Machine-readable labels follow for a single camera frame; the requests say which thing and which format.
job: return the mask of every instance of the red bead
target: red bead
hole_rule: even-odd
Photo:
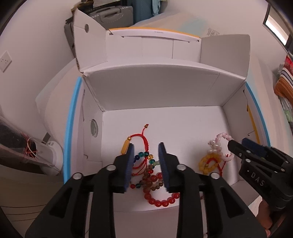
[[[154,199],[154,198],[151,198],[150,200],[149,200],[149,204],[150,205],[154,205],[156,203],[156,200]]]
[[[162,172],[157,173],[157,177],[158,177],[158,179],[162,179],[162,178],[163,178],[163,174],[162,174]]]
[[[180,193],[173,193],[172,198],[175,198],[175,199],[180,198]]]
[[[146,186],[148,186],[148,187],[151,187],[153,185],[153,182],[152,181],[146,181]]]
[[[161,205],[162,205],[162,202],[160,200],[156,200],[155,206],[159,208]]]
[[[173,203],[175,203],[175,198],[169,197],[169,198],[167,199],[167,201],[168,201],[170,204],[173,204]]]
[[[144,193],[149,193],[149,192],[150,192],[150,189],[144,188],[144,189],[143,189],[143,192],[144,192]]]
[[[167,200],[163,200],[163,201],[162,201],[162,206],[163,206],[163,207],[167,207],[167,206],[169,206],[169,202],[168,202]]]
[[[158,177],[156,175],[152,175],[150,178],[149,178],[152,182],[156,182],[158,180]]]
[[[145,194],[145,195],[144,195],[144,198],[145,198],[146,200],[150,200],[150,199],[151,199],[151,194],[150,194],[150,193]]]

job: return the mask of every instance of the gray suitcase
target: gray suitcase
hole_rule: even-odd
[[[106,30],[110,28],[129,27],[133,25],[132,6],[113,6],[89,14]]]
[[[89,14],[106,30],[110,28],[129,27],[133,25],[133,8],[132,6],[111,6],[99,9]],[[68,19],[64,26],[65,35],[70,49],[76,58],[74,38],[73,38],[73,21]]]

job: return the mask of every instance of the wall socket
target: wall socket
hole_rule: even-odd
[[[4,72],[12,62],[8,52],[6,51],[0,58],[0,70]]]

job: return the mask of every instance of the yellow cylindrical bead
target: yellow cylindrical bead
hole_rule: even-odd
[[[122,146],[122,149],[121,149],[121,154],[126,154],[129,143],[130,143],[129,140],[125,140],[124,145]]]

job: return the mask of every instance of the white box floor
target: white box floor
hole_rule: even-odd
[[[144,108],[130,110],[108,111],[103,114],[102,163],[103,167],[113,163],[120,155],[126,138],[132,134],[141,133],[145,124],[149,127],[144,135],[149,142],[149,152],[158,160],[158,145],[164,142],[167,153],[178,157],[180,163],[198,170],[198,162],[206,155],[210,148],[208,142],[215,139],[221,132],[229,133],[225,114],[221,107],[170,107]],[[131,140],[135,153],[144,151],[144,144],[140,137]],[[223,153],[228,153],[227,141],[222,139]],[[161,171],[156,166],[154,173]],[[223,177],[232,185],[239,179],[236,159],[227,163]],[[134,178],[133,183],[141,180],[141,176]],[[170,197],[164,188],[152,192],[155,199],[164,200]],[[179,201],[171,206],[178,206]],[[156,208],[144,199],[142,189],[128,189],[125,194],[114,194],[115,212],[137,212]]]

